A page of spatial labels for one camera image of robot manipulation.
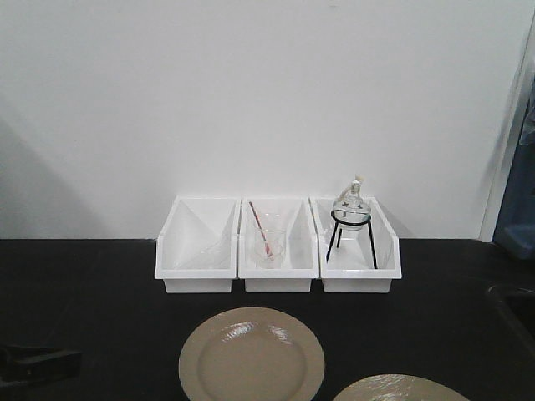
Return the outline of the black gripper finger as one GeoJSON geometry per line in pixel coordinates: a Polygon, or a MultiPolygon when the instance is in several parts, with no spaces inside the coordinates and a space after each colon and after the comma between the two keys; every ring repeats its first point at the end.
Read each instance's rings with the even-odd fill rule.
{"type": "Polygon", "coordinates": [[[1,345],[1,384],[37,384],[79,374],[82,353],[64,348],[1,345]]]}

